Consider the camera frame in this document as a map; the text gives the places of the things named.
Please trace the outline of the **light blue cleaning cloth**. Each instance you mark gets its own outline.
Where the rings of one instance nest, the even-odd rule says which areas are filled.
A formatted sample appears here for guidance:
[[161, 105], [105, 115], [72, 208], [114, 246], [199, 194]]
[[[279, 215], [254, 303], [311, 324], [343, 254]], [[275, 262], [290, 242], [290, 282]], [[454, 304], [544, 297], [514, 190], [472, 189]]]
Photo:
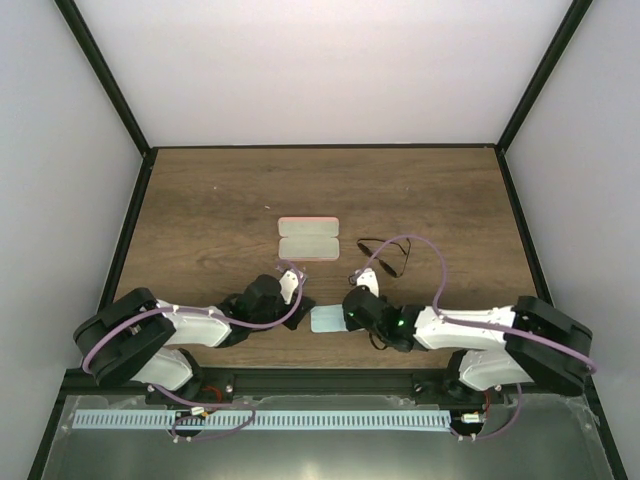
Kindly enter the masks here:
[[310, 328], [316, 334], [346, 332], [342, 306], [315, 306], [310, 311]]

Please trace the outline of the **black sunglasses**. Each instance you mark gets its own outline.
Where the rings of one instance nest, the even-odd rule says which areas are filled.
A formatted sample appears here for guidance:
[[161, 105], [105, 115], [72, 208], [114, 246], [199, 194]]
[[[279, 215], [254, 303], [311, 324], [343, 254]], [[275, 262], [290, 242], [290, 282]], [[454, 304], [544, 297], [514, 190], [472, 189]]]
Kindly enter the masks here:
[[[375, 251], [384, 243], [383, 239], [365, 237], [356, 241], [356, 246], [368, 258], [373, 258]], [[391, 242], [374, 258], [382, 270], [392, 278], [400, 278], [404, 273], [411, 253], [410, 240]]]

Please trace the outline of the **pink glasses case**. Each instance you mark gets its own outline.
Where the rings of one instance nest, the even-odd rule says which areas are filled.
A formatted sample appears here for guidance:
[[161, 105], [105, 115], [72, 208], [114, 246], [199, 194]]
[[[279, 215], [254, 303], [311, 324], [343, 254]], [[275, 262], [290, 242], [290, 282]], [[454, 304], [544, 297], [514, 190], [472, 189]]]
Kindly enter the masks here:
[[335, 261], [340, 256], [337, 217], [281, 217], [278, 256], [291, 261]]

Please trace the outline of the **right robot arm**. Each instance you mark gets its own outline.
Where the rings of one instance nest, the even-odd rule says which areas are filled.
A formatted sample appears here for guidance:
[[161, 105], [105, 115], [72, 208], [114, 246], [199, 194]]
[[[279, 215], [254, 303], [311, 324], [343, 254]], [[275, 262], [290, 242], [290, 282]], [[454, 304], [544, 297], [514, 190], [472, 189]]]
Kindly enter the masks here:
[[388, 348], [453, 350], [444, 389], [458, 403], [479, 391], [523, 383], [576, 397], [594, 372], [592, 331], [536, 297], [521, 296], [513, 306], [489, 310], [437, 310], [395, 307], [357, 286], [342, 308], [348, 329], [363, 329]]

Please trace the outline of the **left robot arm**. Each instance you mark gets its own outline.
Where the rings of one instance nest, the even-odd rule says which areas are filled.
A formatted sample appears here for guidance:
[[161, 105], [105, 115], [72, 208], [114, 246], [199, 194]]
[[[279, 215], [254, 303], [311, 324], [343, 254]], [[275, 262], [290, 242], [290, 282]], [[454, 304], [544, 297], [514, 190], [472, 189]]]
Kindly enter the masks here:
[[171, 304], [139, 287], [84, 321], [73, 340], [98, 386], [160, 386], [191, 404], [203, 395], [205, 380], [186, 347], [230, 348], [276, 326], [297, 329], [316, 306], [300, 293], [304, 283], [291, 269], [279, 278], [262, 274], [210, 307]]

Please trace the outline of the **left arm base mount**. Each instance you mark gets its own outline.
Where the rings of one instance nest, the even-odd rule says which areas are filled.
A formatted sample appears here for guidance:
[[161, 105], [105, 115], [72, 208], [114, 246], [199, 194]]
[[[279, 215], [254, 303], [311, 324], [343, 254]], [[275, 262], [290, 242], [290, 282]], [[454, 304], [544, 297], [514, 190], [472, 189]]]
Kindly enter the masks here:
[[146, 402], [172, 408], [196, 407], [204, 404], [230, 403], [234, 396], [235, 375], [228, 369], [195, 369], [178, 388], [170, 389], [158, 382], [144, 382]]

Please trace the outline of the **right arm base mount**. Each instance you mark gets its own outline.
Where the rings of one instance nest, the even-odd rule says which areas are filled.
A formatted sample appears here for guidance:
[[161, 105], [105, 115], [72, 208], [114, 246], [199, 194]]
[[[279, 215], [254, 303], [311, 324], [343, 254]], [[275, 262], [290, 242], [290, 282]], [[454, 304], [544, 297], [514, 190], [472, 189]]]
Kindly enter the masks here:
[[435, 404], [441, 408], [481, 407], [489, 400], [491, 404], [502, 404], [505, 396], [493, 390], [473, 390], [453, 378], [445, 369], [418, 369], [409, 373], [410, 398], [418, 404]]

